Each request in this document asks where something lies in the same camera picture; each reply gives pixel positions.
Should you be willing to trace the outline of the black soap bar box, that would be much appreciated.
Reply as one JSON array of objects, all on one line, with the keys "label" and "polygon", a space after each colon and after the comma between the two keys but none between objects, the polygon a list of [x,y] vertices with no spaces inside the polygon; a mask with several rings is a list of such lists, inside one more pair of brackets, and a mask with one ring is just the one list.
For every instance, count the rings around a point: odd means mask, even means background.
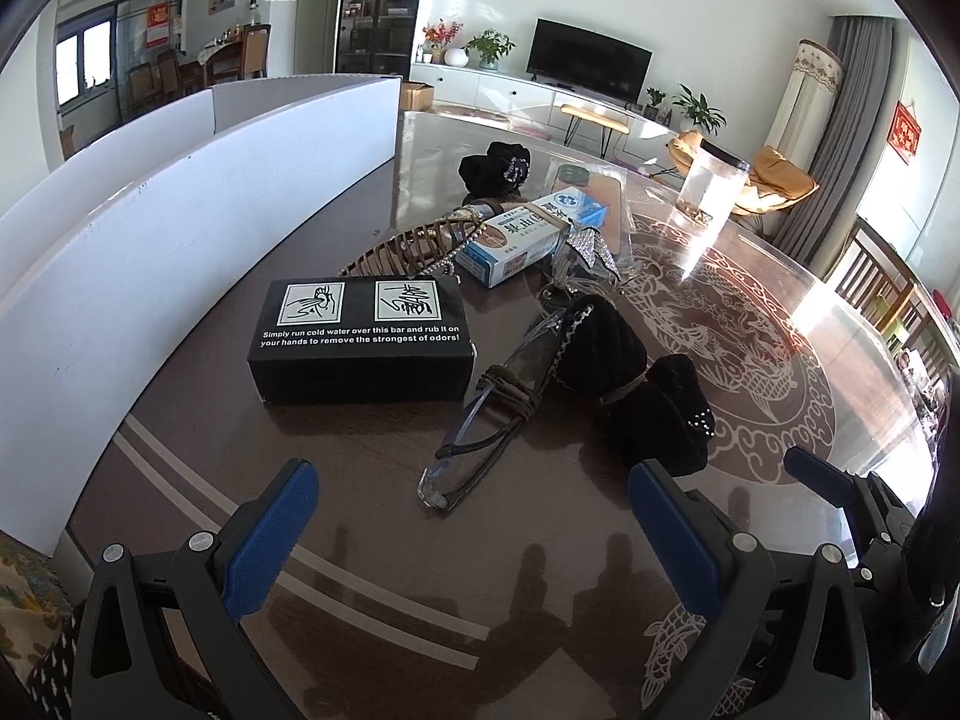
[{"label": "black soap bar box", "polygon": [[278,406],[459,401],[474,362],[453,277],[274,281],[247,353]]}]

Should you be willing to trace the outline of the rhinestone bow hair claw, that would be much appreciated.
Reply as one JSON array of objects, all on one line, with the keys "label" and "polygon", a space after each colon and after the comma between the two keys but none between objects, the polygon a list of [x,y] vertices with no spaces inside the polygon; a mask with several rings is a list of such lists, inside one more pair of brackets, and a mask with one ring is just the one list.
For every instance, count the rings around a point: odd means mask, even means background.
[{"label": "rhinestone bow hair claw", "polygon": [[601,231],[573,227],[548,257],[548,294],[567,299],[602,296],[613,299],[640,274],[633,255],[615,257]]}]

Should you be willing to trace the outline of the orange phone case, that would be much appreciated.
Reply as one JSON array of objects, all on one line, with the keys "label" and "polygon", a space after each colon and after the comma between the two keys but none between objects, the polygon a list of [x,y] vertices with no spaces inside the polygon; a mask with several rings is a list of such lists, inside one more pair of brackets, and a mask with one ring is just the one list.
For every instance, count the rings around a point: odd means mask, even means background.
[{"label": "orange phone case", "polygon": [[553,161],[545,177],[550,192],[576,188],[605,208],[599,231],[615,259],[625,253],[630,242],[628,205],[626,204],[626,171],[607,163],[579,164]]}]

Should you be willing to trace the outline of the blue white ointment box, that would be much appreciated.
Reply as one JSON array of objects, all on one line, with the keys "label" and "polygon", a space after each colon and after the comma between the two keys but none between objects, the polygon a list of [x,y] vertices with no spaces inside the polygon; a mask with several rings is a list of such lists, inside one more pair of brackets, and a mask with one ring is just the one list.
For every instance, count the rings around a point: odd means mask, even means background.
[{"label": "blue white ointment box", "polygon": [[576,226],[599,229],[605,216],[607,206],[579,188],[558,190],[483,221],[455,263],[494,288],[553,254]]}]

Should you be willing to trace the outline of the black scrunchie with beads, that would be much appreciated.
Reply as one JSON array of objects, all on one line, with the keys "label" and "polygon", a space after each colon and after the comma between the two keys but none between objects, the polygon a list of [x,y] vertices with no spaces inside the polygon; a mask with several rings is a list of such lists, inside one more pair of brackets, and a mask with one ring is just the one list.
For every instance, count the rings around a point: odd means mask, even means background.
[{"label": "black scrunchie with beads", "polygon": [[469,199],[501,200],[521,193],[532,154],[519,143],[491,142],[483,154],[469,154],[459,163],[459,177]]}]

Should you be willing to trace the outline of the brown spray bottle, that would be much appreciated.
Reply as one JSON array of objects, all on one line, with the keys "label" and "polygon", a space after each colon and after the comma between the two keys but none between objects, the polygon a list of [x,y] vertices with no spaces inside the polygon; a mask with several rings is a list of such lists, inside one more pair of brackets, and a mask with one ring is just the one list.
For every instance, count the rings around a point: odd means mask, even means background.
[{"label": "brown spray bottle", "polygon": [[487,221],[494,216],[503,215],[506,211],[514,210],[523,203],[524,199],[519,195],[509,195],[509,197],[503,197],[502,199],[480,199],[480,197],[469,195],[462,202],[462,206],[476,220]]}]

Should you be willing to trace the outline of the white cardboard sorting box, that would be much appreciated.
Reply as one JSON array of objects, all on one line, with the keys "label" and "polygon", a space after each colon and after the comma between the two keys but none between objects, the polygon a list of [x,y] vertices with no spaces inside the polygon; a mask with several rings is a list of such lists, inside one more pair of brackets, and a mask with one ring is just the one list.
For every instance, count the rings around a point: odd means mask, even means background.
[{"label": "white cardboard sorting box", "polygon": [[2,218],[2,528],[52,553],[112,434],[226,291],[392,160],[393,76],[226,83],[117,128]]}]

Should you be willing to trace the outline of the wooden dining chair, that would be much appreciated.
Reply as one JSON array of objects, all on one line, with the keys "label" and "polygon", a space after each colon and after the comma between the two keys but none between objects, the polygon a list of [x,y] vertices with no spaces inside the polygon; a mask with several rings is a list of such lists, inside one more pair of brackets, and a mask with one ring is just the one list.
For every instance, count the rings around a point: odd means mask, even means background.
[{"label": "wooden dining chair", "polygon": [[958,333],[911,266],[856,218],[827,284],[885,341],[890,353],[914,349],[932,372],[958,362]]}]

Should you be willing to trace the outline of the grey curtain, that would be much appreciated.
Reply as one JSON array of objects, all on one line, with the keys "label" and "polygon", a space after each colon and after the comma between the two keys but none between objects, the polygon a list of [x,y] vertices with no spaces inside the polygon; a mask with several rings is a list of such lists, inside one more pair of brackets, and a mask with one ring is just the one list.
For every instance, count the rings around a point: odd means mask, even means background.
[{"label": "grey curtain", "polygon": [[773,245],[823,277],[853,224],[857,188],[895,70],[896,24],[880,16],[838,16],[828,47],[843,80],[811,164],[817,192],[786,211]]}]

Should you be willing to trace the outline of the white floor air conditioner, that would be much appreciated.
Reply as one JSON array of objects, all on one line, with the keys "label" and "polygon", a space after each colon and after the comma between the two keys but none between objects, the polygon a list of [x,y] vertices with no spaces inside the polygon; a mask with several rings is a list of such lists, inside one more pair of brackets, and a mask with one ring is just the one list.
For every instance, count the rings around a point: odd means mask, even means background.
[{"label": "white floor air conditioner", "polygon": [[832,50],[802,39],[766,144],[807,171],[822,142],[843,82],[843,62]]}]

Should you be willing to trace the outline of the wooden side table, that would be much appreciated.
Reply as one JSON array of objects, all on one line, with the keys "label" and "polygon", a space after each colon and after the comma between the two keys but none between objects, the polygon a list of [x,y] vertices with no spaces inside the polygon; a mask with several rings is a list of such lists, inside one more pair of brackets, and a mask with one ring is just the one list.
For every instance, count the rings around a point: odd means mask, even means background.
[{"label": "wooden side table", "polygon": [[595,125],[601,129],[599,156],[601,156],[602,160],[607,158],[615,135],[628,135],[628,133],[630,133],[630,127],[628,125],[615,121],[615,119],[610,119],[607,115],[592,112],[592,110],[581,109],[571,104],[563,104],[562,107],[560,107],[560,112],[568,117],[565,138],[563,138],[563,145],[565,146],[573,145],[576,133],[578,133],[579,127],[583,124]]}]

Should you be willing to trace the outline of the black flat television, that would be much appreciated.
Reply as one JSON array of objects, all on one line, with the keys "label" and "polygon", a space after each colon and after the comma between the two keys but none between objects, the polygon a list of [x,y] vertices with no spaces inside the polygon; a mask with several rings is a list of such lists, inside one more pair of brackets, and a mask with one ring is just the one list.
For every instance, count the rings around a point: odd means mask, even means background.
[{"label": "black flat television", "polygon": [[540,18],[527,71],[604,98],[634,103],[651,65],[651,50],[617,37]]}]

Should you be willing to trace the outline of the green potted plant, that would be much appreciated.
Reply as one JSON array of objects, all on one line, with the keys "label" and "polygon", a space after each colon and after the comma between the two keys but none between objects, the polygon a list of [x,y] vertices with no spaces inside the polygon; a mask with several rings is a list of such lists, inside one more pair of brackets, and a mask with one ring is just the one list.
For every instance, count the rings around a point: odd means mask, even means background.
[{"label": "green potted plant", "polygon": [[478,68],[496,70],[501,60],[516,49],[516,43],[504,32],[485,29],[470,39],[466,49],[467,54],[477,60]]}]

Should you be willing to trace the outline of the dark glass display cabinet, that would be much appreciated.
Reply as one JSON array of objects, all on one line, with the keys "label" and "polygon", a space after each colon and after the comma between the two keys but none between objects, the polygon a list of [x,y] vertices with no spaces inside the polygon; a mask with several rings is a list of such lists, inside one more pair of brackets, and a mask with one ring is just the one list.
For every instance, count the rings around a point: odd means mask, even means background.
[{"label": "dark glass display cabinet", "polygon": [[420,0],[340,0],[335,70],[405,76]]}]

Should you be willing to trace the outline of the red wall hanging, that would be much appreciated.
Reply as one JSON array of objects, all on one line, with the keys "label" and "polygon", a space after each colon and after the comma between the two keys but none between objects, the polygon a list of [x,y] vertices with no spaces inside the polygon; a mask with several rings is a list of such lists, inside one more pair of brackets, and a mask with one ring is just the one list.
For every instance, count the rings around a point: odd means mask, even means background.
[{"label": "red wall hanging", "polygon": [[887,145],[905,164],[910,164],[919,148],[921,127],[916,119],[916,103],[898,101],[887,133]]}]

